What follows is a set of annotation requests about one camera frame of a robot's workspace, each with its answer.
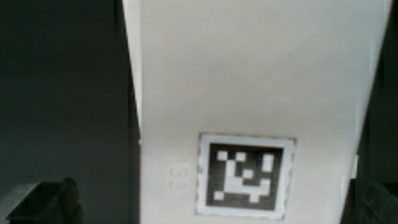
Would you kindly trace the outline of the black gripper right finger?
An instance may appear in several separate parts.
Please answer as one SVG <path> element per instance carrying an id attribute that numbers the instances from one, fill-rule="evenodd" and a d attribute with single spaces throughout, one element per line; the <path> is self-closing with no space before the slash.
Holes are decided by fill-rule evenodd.
<path id="1" fill-rule="evenodd" d="M 350 181 L 343 224 L 398 224 L 398 183 Z"/>

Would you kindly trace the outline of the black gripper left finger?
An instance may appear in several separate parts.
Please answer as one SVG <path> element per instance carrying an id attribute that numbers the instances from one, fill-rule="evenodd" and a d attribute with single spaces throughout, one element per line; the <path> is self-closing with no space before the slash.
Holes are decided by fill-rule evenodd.
<path id="1" fill-rule="evenodd" d="M 78 184 L 73 178 L 14 187 L 0 199 L 0 224 L 83 224 Z"/>

